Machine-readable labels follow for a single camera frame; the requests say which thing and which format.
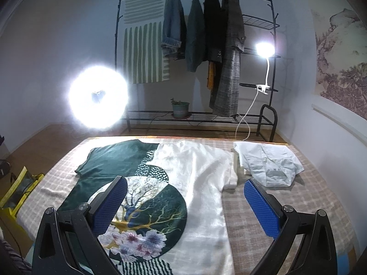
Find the blue gripper pad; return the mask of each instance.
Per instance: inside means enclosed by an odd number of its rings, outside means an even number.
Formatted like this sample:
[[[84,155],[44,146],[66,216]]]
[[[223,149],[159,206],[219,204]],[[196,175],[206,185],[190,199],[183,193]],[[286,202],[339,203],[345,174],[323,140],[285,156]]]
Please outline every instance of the blue gripper pad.
[[[102,202],[92,214],[91,229],[95,236],[102,235],[107,231],[126,194],[127,181],[124,177],[120,177],[116,178],[100,197]]]
[[[243,193],[265,234],[276,239],[280,233],[279,216],[251,180],[245,182]]]

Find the bed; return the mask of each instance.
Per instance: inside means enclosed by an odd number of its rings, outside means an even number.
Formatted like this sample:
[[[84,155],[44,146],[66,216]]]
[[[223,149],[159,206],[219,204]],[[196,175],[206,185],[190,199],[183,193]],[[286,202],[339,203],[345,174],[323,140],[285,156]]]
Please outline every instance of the bed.
[[[42,182],[34,189],[18,212],[17,222],[30,238],[35,240],[38,226],[43,212],[49,206],[60,207],[78,178],[75,170],[82,164],[91,149],[106,146],[125,140],[140,139],[144,143],[176,142],[184,138],[171,137],[100,137],[89,138],[80,143],[64,156],[45,176]],[[225,151],[231,151],[233,141],[221,139],[185,138]],[[352,266],[356,260],[356,235],[351,222],[321,175],[312,164],[293,146],[289,146],[304,166],[304,172],[296,176],[291,187],[266,188],[267,192],[276,196],[282,204],[292,205],[298,212],[314,213],[323,208],[330,219],[335,239],[336,252],[339,261]],[[234,270],[236,274],[249,274],[272,242],[258,223],[253,211],[243,196],[243,184],[250,178],[244,175],[237,166],[238,183],[234,190],[224,190],[222,193],[223,210],[229,241],[232,249]],[[293,257],[300,243],[298,236],[289,252],[289,255],[280,270],[285,274],[291,265]]]

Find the polka dot pattern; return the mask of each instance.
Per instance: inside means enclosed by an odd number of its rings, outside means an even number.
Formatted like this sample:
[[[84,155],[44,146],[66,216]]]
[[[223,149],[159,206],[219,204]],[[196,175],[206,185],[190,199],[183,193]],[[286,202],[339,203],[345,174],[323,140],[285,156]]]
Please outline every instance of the polka dot pattern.
[[[136,169],[135,175],[156,178],[168,183],[168,175],[164,169],[155,165],[146,165],[146,162],[153,160],[154,152],[155,150],[147,151],[145,158],[141,161],[138,168]]]

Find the potted plant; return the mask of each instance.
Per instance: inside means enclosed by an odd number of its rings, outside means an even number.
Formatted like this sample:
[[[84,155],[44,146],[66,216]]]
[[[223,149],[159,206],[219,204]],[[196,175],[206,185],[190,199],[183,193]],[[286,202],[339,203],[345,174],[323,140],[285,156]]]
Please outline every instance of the potted plant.
[[[187,118],[190,116],[190,113],[189,113],[190,103],[183,102],[183,101],[175,101],[173,98],[171,99],[171,103],[173,107],[173,117]]]

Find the silver screw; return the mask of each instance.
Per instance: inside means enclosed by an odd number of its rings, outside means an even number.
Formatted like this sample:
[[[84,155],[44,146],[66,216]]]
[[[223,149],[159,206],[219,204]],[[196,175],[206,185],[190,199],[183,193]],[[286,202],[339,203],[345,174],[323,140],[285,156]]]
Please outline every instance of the silver screw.
[[[87,209],[87,207],[88,207],[88,203],[81,203],[81,204],[78,206],[78,209],[79,209],[80,211],[83,211],[83,210]]]
[[[46,209],[45,213],[46,213],[47,215],[50,215],[53,211],[54,211],[54,208],[53,208],[53,207],[48,207],[48,208]]]
[[[290,205],[285,205],[283,208],[284,208],[284,211],[288,213],[292,213],[294,211],[293,207]]]
[[[326,212],[324,210],[319,210],[317,211],[319,213],[320,216],[325,217],[326,216]]]

